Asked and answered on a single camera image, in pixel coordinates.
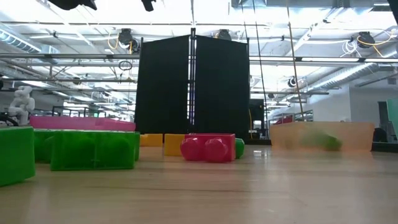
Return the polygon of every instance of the orange block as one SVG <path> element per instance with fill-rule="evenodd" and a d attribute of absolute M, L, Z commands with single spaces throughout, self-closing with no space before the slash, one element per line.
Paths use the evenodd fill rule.
<path fill-rule="evenodd" d="M 140 146 L 162 147 L 163 134 L 141 134 Z"/>
<path fill-rule="evenodd" d="M 165 156 L 182 156 L 180 145 L 185 139 L 184 134 L 165 134 L 164 155 Z"/>

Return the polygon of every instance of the red plastic block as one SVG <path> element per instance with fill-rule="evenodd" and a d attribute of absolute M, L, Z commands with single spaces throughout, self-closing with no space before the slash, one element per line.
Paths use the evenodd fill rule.
<path fill-rule="evenodd" d="M 235 134 L 186 134 L 181 155 L 188 161 L 234 161 Z"/>

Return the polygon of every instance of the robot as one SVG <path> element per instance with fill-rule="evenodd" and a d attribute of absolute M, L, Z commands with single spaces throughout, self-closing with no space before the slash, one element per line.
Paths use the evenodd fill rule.
<path fill-rule="evenodd" d="M 35 109 L 35 100 L 30 97 L 32 87 L 20 86 L 14 93 L 14 100 L 8 108 L 9 116 L 19 117 L 19 125 L 28 125 L 29 112 Z"/>

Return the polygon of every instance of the black curtain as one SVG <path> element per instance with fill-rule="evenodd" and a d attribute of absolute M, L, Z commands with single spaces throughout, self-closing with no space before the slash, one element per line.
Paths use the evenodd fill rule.
<path fill-rule="evenodd" d="M 188 129 L 189 36 L 143 43 L 136 116 L 141 133 L 183 134 Z"/>
<path fill-rule="evenodd" d="M 245 138 L 249 91 L 247 44 L 197 36 L 194 130 Z"/>

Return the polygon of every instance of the white wall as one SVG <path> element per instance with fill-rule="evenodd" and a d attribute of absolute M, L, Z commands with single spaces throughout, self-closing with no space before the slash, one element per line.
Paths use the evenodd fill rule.
<path fill-rule="evenodd" d="M 345 85 L 340 90 L 330 90 L 329 95 L 311 96 L 306 104 L 303 104 L 303 110 L 313 110 L 314 121 L 350 121 L 351 108 L 349 97 L 349 86 Z M 292 103 L 290 108 L 274 110 L 272 115 L 280 113 L 299 113 L 300 105 Z"/>
<path fill-rule="evenodd" d="M 351 87 L 351 119 L 356 122 L 372 122 L 379 127 L 379 101 L 398 98 L 398 90 L 392 88 L 355 88 Z"/>

